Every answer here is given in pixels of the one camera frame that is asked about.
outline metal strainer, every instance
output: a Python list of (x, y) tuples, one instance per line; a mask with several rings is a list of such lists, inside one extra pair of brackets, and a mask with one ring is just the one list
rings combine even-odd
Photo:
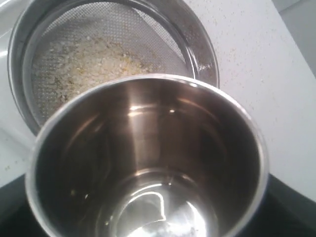
[(34, 0), (13, 30), (8, 54), (13, 97), (34, 134), (63, 104), (57, 93), (63, 78), (52, 80), (60, 62), (77, 42), (91, 39), (119, 45), (151, 73), (218, 86), (208, 35), (181, 0)]

